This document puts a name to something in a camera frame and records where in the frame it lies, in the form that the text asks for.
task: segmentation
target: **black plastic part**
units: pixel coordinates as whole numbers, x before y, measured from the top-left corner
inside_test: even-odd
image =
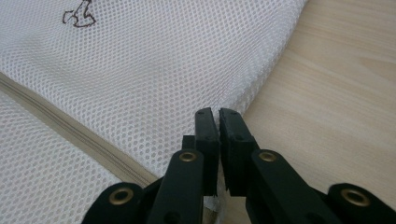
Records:
[[[231,196],[246,196],[250,154],[259,146],[238,112],[222,108],[219,117],[221,163],[226,187]]]
[[[131,190],[129,191],[129,195],[131,195],[132,192],[132,198],[130,200],[125,200],[127,199],[128,193],[126,193],[124,189]],[[113,185],[99,195],[88,210],[82,223],[143,223],[143,217],[139,213],[140,201],[143,195],[143,190],[136,184],[119,183]]]
[[[149,219],[149,213],[151,211],[152,205],[154,204],[155,198],[157,197],[157,193],[162,182],[163,177],[154,181],[143,189],[144,197],[140,203],[139,215],[142,217],[141,219],[144,220],[144,223],[146,223],[146,220]]]
[[[275,223],[342,223],[280,154],[255,150],[251,161],[250,183],[257,190],[249,199],[261,197]]]
[[[355,185],[338,184],[331,186],[327,203],[345,223],[396,223],[395,211],[370,191]]]
[[[210,108],[204,108],[195,113],[194,139],[195,149],[205,156],[204,195],[217,195],[220,154],[219,132]]]
[[[203,171],[202,153],[187,149],[176,152],[163,177],[147,223],[202,223]]]
[[[181,141],[181,149],[195,149],[195,136],[183,135],[183,140]]]

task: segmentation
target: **zipper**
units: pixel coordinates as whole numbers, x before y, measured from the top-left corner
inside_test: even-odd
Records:
[[[35,92],[0,73],[0,89],[121,181],[144,188],[158,177]]]

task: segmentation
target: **mesh laundry bag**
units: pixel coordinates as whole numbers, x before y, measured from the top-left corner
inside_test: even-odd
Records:
[[[0,91],[0,223],[79,223],[120,182]]]
[[[196,110],[247,109],[304,3],[2,0],[1,80],[161,176]]]

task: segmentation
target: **wooden table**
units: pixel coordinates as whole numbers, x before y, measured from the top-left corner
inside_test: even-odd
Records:
[[[310,186],[353,183],[396,209],[396,1],[308,2],[244,118]],[[224,223],[249,223],[244,202]]]

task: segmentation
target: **brass screw insert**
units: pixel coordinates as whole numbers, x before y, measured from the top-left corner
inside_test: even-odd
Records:
[[[355,189],[343,189],[341,190],[341,195],[349,203],[353,203],[357,206],[366,207],[370,205],[370,199]]]
[[[134,192],[129,188],[119,188],[114,190],[108,200],[114,205],[128,203],[134,197]]]

